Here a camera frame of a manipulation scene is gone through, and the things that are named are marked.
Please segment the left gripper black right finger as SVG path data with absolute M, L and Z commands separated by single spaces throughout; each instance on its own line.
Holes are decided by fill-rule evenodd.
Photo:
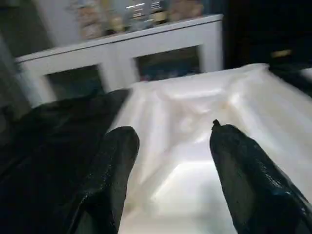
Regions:
M 312 205 L 252 138 L 213 121 L 210 151 L 239 234 L 310 234 Z

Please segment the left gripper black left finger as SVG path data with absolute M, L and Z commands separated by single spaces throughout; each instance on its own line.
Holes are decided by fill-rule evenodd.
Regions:
M 91 218 L 87 234 L 116 234 L 127 192 L 127 183 L 140 146 L 131 126 L 117 127 L 101 140 L 87 176 L 75 195 L 69 234 L 75 234 L 84 214 Z

